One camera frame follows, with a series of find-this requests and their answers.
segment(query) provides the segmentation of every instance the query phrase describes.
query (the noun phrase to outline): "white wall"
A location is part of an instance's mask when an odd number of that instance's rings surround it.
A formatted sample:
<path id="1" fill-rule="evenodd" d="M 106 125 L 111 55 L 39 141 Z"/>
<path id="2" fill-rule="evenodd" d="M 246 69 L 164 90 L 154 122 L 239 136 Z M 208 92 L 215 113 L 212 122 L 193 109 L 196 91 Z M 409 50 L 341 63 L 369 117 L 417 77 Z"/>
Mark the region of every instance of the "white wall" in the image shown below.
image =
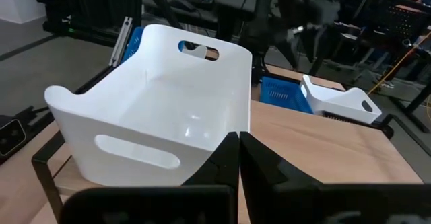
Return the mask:
<path id="1" fill-rule="evenodd" d="M 36 0 L 0 0 L 2 20 L 24 23 L 44 16 L 44 5 Z"/>

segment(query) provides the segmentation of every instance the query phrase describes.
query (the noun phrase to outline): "small white basket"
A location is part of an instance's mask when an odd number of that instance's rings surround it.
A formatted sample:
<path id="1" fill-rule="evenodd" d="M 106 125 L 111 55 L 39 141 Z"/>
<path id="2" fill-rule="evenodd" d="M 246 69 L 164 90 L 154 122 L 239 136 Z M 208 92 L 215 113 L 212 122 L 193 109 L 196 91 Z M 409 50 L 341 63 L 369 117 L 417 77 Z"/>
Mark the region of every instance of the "small white basket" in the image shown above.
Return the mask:
<path id="1" fill-rule="evenodd" d="M 227 133 L 249 131 L 249 51 L 162 25 L 142 38 L 88 92 L 45 91 L 83 177 L 105 186 L 179 186 Z M 219 58 L 180 52 L 181 41 L 215 48 Z"/>
<path id="2" fill-rule="evenodd" d="M 315 114 L 325 111 L 366 124 L 371 124 L 382 114 L 368 95 L 358 88 L 347 91 L 329 89 L 312 84 L 307 75 L 302 77 L 300 87 Z"/>

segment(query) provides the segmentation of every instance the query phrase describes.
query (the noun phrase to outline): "white storage bin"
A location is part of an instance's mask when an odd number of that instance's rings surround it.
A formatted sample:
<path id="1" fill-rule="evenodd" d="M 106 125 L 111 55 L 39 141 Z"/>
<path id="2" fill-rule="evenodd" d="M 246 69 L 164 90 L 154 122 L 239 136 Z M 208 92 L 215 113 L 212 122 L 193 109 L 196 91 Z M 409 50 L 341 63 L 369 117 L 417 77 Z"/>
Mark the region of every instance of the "white storage bin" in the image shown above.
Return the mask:
<path id="1" fill-rule="evenodd" d="M 323 111 L 371 124 L 381 114 L 378 106 L 358 88 L 338 91 L 314 85 L 308 75 L 302 77 L 301 91 L 315 114 Z"/>
<path id="2" fill-rule="evenodd" d="M 162 25 L 91 90 L 51 86 L 45 100 L 82 175 L 106 186 L 179 186 L 227 133 L 248 131 L 251 53 Z M 216 61 L 179 51 L 180 41 L 215 48 Z"/>

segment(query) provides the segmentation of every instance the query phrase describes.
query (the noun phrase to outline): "wooden table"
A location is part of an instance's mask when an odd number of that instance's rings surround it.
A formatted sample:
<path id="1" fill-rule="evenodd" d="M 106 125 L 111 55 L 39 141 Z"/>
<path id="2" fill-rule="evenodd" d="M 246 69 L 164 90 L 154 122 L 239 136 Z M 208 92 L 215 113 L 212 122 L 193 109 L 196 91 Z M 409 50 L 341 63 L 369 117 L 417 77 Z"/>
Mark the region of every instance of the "wooden table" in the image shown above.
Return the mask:
<path id="1" fill-rule="evenodd" d="M 302 76 L 277 67 L 269 67 L 269 70 L 299 80 Z M 340 84 L 324 79 L 313 77 L 312 81 L 344 90 Z M 251 133 L 284 159 L 324 183 L 422 183 L 379 130 L 252 100 Z M 67 145 L 60 151 L 68 152 Z M 65 196 L 101 187 L 81 176 L 73 158 L 58 171 L 54 181 L 59 193 Z M 238 211 L 239 223 L 250 223 L 241 186 Z"/>

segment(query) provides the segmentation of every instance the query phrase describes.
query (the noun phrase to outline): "blue basket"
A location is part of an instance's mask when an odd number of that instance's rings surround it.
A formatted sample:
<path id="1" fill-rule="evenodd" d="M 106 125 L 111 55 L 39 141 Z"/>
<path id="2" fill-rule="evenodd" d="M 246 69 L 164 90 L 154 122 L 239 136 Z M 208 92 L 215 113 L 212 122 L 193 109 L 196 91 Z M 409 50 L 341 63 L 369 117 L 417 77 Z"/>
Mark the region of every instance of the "blue basket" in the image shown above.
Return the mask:
<path id="1" fill-rule="evenodd" d="M 142 32 L 143 32 L 143 27 L 139 26 L 135 28 L 135 30 L 132 33 L 132 37 L 130 37 L 129 45 L 127 46 L 126 52 L 124 53 L 121 63 L 124 63 L 124 61 L 129 59 L 129 57 L 132 57 L 132 55 L 135 54 L 135 52 L 137 52 L 137 49 L 141 44 Z"/>
<path id="2" fill-rule="evenodd" d="M 310 104 L 307 102 L 299 85 L 288 81 L 262 78 L 261 102 L 313 114 Z"/>

